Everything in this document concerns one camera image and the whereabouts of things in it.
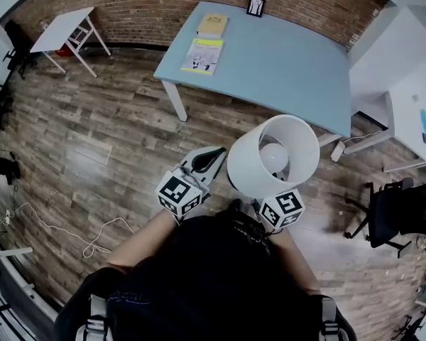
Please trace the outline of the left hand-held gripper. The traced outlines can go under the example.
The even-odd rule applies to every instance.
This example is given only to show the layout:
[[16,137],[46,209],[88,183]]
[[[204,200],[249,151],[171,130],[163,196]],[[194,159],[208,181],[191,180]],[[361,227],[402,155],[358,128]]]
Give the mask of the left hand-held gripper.
[[226,159],[226,149],[206,146],[189,152],[159,182],[155,195],[159,204],[174,217],[185,217],[209,196],[209,184],[216,178]]

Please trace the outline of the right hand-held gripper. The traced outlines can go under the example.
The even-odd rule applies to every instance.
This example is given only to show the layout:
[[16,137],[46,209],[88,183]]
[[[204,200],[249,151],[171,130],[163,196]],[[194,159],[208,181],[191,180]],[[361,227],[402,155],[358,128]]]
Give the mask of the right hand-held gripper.
[[292,189],[266,197],[258,213],[274,230],[280,230],[296,223],[304,211],[299,191]]

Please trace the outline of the white shade table lamp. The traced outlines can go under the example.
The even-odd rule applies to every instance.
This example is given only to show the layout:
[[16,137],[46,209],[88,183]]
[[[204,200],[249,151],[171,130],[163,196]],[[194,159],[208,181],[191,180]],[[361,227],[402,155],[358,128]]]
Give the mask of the white shade table lamp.
[[[279,144],[286,152],[288,174],[273,176],[264,165],[261,146]],[[302,119],[282,114],[263,122],[239,138],[230,148],[226,170],[231,184],[243,195],[263,199],[295,188],[309,179],[320,160],[320,145]]]

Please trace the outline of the person's left forearm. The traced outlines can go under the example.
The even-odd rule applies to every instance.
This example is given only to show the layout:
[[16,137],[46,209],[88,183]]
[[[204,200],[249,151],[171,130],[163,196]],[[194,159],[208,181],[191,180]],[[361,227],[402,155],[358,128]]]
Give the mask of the person's left forearm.
[[153,256],[178,226],[173,214],[159,212],[144,227],[139,229],[109,255],[105,267],[127,274],[144,259]]

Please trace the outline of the person's right forearm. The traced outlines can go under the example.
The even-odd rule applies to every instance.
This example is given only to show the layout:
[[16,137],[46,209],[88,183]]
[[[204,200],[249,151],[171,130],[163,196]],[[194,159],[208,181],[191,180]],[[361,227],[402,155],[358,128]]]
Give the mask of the person's right forearm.
[[307,294],[319,295],[321,292],[317,278],[290,232],[287,229],[282,229],[280,232],[270,235],[269,239],[276,247],[285,269],[298,286]]

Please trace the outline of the white power adapter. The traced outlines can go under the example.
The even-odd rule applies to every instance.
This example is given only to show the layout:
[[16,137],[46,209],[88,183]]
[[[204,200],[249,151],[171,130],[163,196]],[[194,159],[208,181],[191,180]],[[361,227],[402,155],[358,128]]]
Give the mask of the white power adapter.
[[336,146],[334,147],[334,150],[331,152],[331,160],[337,162],[344,153],[345,148],[346,146],[344,145],[344,143],[342,141],[338,141]]

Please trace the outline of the person's black shirt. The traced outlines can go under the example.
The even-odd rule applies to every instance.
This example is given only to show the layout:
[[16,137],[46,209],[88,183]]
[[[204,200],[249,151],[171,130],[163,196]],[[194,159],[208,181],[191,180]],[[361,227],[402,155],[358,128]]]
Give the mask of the person's black shirt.
[[53,341],[357,341],[337,304],[304,292],[234,229],[244,211],[177,220],[162,247],[127,274],[105,265],[58,313]]

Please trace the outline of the black office chair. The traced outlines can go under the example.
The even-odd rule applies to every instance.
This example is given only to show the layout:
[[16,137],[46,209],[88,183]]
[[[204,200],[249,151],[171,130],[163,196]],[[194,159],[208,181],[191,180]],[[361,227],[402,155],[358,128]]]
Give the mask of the black office chair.
[[402,258],[410,250],[411,243],[405,245],[393,241],[397,235],[426,235],[426,183],[415,187],[412,178],[405,178],[394,183],[387,183],[378,191],[372,182],[366,183],[370,190],[367,207],[347,198],[352,204],[366,214],[365,218],[353,232],[345,232],[344,237],[353,239],[364,227],[368,227],[366,240],[372,248],[388,245],[398,250]]

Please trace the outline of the yellow and white book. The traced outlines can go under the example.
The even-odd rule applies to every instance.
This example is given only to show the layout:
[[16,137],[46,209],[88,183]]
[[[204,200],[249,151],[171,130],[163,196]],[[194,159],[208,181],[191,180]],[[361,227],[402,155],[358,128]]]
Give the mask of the yellow and white book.
[[223,45],[223,40],[195,38],[180,69],[213,75],[219,62]]

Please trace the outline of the tan hardcover book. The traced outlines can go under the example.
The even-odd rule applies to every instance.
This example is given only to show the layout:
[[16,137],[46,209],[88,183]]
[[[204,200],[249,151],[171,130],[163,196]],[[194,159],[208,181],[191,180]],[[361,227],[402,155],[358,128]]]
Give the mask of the tan hardcover book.
[[205,39],[220,39],[228,20],[229,17],[224,14],[206,13],[197,27],[197,36]]

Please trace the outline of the white folding table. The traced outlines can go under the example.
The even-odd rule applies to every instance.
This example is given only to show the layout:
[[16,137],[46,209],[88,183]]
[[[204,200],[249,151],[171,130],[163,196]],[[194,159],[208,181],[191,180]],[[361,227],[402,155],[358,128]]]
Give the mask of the white folding table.
[[56,16],[34,43],[30,53],[42,53],[59,71],[66,74],[67,71],[49,54],[49,52],[58,51],[66,45],[89,73],[93,77],[97,77],[95,71],[80,55],[80,50],[91,35],[95,35],[106,54],[108,56],[111,55],[110,50],[90,18],[93,10],[94,7],[92,6]]

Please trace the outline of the black bag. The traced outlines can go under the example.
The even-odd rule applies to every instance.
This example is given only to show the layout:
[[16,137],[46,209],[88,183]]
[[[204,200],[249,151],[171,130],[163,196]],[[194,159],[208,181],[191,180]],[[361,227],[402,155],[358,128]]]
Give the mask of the black bag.
[[21,177],[18,162],[0,158],[0,175],[4,175],[8,185],[11,185],[14,179],[19,179]]

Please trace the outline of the white metal railing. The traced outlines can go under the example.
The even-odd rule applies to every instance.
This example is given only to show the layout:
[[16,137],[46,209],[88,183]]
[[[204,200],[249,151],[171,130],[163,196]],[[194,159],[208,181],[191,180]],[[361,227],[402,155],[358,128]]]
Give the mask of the white metal railing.
[[53,341],[56,310],[18,268],[33,249],[4,250],[0,245],[0,340]]

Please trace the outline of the black picture frame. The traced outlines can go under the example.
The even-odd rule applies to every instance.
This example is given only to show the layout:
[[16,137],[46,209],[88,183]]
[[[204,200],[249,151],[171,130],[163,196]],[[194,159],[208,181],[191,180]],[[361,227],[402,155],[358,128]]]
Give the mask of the black picture frame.
[[266,0],[249,0],[246,13],[250,16],[262,17]]

